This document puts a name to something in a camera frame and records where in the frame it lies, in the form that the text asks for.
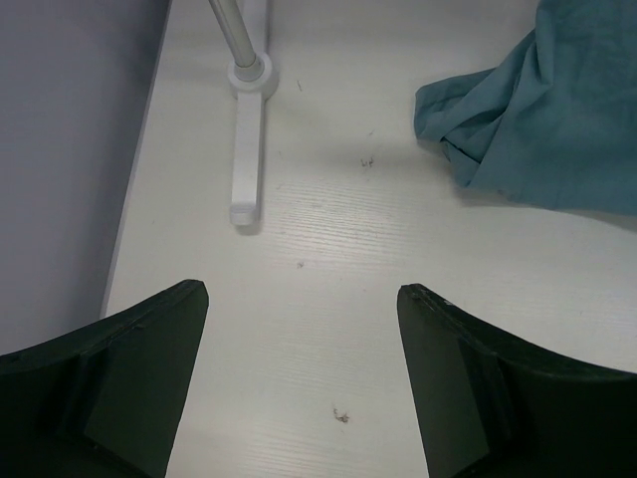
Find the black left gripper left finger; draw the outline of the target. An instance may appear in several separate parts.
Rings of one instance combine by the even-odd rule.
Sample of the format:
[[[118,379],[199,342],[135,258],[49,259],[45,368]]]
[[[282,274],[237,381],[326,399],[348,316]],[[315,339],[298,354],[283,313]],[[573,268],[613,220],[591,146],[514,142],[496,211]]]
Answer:
[[[165,476],[207,311],[185,280],[2,356],[2,476]]]

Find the blue t shirt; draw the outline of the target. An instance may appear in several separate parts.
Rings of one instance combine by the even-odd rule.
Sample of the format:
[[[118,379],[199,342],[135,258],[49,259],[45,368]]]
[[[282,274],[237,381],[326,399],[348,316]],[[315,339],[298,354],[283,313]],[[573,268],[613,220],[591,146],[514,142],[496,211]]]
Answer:
[[[456,182],[556,210],[636,212],[636,5],[542,1],[495,68],[421,87],[417,138]]]

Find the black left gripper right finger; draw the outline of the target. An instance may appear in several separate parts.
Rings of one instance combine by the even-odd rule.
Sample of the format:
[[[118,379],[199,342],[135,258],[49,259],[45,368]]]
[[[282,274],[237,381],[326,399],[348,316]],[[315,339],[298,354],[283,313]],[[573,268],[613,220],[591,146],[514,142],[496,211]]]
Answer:
[[[430,289],[397,316],[432,477],[632,477],[636,376],[536,346]]]

